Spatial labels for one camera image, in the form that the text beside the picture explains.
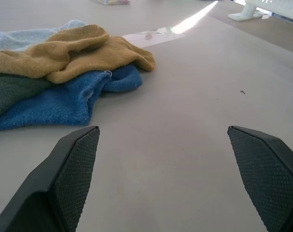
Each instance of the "light blue towel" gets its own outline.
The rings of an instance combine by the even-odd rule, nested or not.
[[[87,125],[103,90],[124,92],[140,85],[140,73],[132,64],[112,72],[86,72],[12,106],[0,116],[0,130],[38,124]]]
[[[60,30],[78,28],[86,23],[72,20],[65,25],[54,29],[31,29],[9,32],[0,31],[0,50],[25,51],[29,46],[46,41]]]

